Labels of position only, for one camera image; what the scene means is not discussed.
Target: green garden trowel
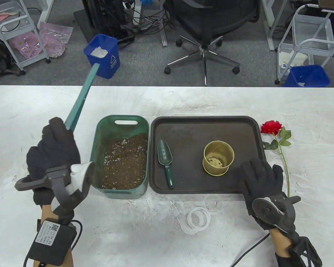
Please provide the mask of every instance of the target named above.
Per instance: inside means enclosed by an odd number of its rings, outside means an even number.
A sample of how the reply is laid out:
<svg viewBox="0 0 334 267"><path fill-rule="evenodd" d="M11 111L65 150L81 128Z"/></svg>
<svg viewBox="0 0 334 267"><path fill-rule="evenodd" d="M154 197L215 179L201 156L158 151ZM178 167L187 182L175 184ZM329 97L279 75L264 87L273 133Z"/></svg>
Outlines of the green garden trowel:
<svg viewBox="0 0 334 267"><path fill-rule="evenodd" d="M166 141L164 140L158 141L157 154L158 154L158 162L164 165L165 167L168 187L170 189L173 189L174 184L173 184L173 177L172 177L171 166L170 166L170 164L172 163L172 154L171 154L170 148L168 147Z"/></svg>

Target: gloved hand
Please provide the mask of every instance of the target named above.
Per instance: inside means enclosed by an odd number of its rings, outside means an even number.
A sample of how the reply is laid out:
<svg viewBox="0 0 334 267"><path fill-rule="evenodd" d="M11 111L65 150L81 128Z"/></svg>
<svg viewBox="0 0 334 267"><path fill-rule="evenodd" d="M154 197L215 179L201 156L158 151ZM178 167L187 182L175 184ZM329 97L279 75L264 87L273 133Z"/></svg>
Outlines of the gloved hand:
<svg viewBox="0 0 334 267"><path fill-rule="evenodd" d="M264 230L274 229L275 226L267 224L256 217L252 209L252 202L256 198L283 193L283 170L281 166L274 165L271 168L266 160L252 159L250 162L243 162L241 168L242 177L240 186L245 197L246 208L249 215L252 215Z"/></svg>
<svg viewBox="0 0 334 267"><path fill-rule="evenodd" d="M61 118L50 119L49 125L42 130L42 140L29 149L26 162L32 181L42 179L46 169L66 165L70 170L72 164L80 164L73 132L65 128ZM54 197L51 189L37 188L33 201L36 205L50 205Z"/></svg>

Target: green handle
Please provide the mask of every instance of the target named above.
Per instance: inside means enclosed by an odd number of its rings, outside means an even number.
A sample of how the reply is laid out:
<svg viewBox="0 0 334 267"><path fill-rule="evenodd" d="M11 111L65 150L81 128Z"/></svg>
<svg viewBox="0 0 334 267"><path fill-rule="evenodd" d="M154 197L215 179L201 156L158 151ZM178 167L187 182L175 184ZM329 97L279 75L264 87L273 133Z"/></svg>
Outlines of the green handle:
<svg viewBox="0 0 334 267"><path fill-rule="evenodd" d="M82 112L85 99L87 98L87 94L89 92L89 89L92 85L92 82L94 80L95 75L97 74L99 67L100 65L98 63L95 63L92 66L83 84L82 90L80 91L77 97L77 100L75 101L73 105L73 108L71 109L67 119L64 122L64 125L67 128L67 130L72 130L72 132L74 132L75 126L77 125L77 122L80 116L80 113Z"/></svg>
<svg viewBox="0 0 334 267"><path fill-rule="evenodd" d="M171 167L170 167L169 164L166 164L164 167L166 168L166 176L167 176L168 187L170 189L173 189L175 185L173 183Z"/></svg>

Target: chair wheel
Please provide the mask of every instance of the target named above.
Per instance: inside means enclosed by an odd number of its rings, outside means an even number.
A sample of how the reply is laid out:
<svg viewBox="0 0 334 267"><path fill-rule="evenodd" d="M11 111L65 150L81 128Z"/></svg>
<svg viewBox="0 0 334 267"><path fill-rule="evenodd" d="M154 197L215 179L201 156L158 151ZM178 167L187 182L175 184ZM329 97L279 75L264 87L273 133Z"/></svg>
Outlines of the chair wheel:
<svg viewBox="0 0 334 267"><path fill-rule="evenodd" d="M16 74L17 77L21 76L21 75L25 75L26 71L24 70L20 70L20 73Z"/></svg>
<svg viewBox="0 0 334 267"><path fill-rule="evenodd" d="M220 47L220 46L222 46L222 43L223 43L223 40L220 39L218 42L215 43L215 45L216 45L217 47Z"/></svg>
<svg viewBox="0 0 334 267"><path fill-rule="evenodd" d="M240 68L239 67L234 67L233 68L233 73L234 74L238 74L240 72Z"/></svg>
<svg viewBox="0 0 334 267"><path fill-rule="evenodd" d="M170 67L165 67L164 68L164 72L165 72L165 74L171 74L171 68Z"/></svg>
<svg viewBox="0 0 334 267"><path fill-rule="evenodd" d="M177 41L176 41L176 46L177 47L181 47L182 46L182 40L181 39L177 39Z"/></svg>

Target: blue trash bin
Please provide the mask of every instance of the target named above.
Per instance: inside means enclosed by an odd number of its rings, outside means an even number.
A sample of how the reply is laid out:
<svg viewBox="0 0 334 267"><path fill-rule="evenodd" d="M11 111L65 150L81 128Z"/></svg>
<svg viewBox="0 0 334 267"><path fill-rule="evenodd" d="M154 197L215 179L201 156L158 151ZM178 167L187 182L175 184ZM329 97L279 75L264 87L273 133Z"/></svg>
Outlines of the blue trash bin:
<svg viewBox="0 0 334 267"><path fill-rule="evenodd" d="M97 47L107 50L105 57L100 58L91 55L93 50ZM119 48L117 47L116 38L98 34L90 41L88 46L84 48L84 54L87 55L92 66L94 63L100 64L97 75L103 78L110 79L120 67Z"/></svg>
<svg viewBox="0 0 334 267"><path fill-rule="evenodd" d="M327 87L331 81L319 65L295 66L291 68L283 87Z"/></svg>

